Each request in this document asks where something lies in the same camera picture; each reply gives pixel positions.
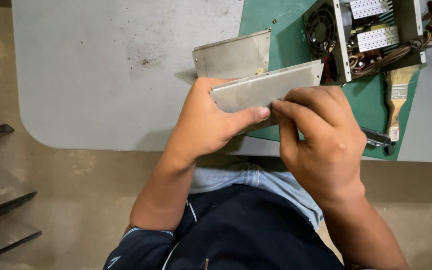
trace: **paintbrush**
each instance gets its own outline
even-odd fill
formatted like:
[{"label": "paintbrush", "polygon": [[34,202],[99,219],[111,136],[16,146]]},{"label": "paintbrush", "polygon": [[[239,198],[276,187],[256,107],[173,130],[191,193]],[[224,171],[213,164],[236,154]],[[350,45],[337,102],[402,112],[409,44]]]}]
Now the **paintbrush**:
[{"label": "paintbrush", "polygon": [[386,134],[392,142],[399,141],[399,111],[408,97],[408,85],[411,77],[419,70],[420,65],[409,66],[387,72],[388,82],[387,103],[389,106],[389,120]]}]

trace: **blue jeans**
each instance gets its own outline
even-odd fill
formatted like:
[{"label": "blue jeans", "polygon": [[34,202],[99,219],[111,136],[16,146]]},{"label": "blue jeans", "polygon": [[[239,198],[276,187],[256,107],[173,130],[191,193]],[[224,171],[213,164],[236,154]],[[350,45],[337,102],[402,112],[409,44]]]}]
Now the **blue jeans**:
[{"label": "blue jeans", "polygon": [[232,184],[258,187],[292,202],[318,230],[323,212],[285,167],[279,157],[211,154],[196,161],[190,194],[204,193]]}]

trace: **hand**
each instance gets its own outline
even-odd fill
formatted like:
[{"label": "hand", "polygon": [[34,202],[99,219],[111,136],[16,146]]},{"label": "hand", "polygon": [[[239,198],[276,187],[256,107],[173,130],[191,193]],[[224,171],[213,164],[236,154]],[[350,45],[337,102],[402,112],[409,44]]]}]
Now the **hand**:
[{"label": "hand", "polygon": [[229,79],[198,78],[184,101],[165,152],[171,151],[187,165],[221,149],[246,127],[266,120],[267,107],[250,107],[234,113],[221,111],[209,95],[215,85]]},{"label": "hand", "polygon": [[366,136],[339,87],[295,88],[283,101],[273,101],[272,109],[281,159],[321,208],[364,196],[360,163]]}]

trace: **person's left hand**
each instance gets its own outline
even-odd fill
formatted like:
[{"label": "person's left hand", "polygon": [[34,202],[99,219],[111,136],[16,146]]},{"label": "person's left hand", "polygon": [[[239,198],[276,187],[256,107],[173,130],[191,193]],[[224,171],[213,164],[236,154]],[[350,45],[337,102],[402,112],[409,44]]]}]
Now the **person's left hand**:
[{"label": "person's left hand", "polygon": [[234,113],[221,111],[209,95],[212,87],[234,79],[201,77],[184,101],[176,127],[165,152],[170,151],[187,165],[196,158],[221,149],[246,127],[268,119],[267,107],[250,107]]}]

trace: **brush bristles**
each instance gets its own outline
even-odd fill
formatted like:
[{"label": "brush bristles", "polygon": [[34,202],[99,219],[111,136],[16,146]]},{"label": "brush bristles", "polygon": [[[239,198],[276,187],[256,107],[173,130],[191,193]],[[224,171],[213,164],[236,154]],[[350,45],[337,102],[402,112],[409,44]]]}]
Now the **brush bristles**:
[{"label": "brush bristles", "polygon": [[420,65],[408,66],[405,68],[389,71],[388,83],[393,85],[408,85],[411,77],[419,70]]}]

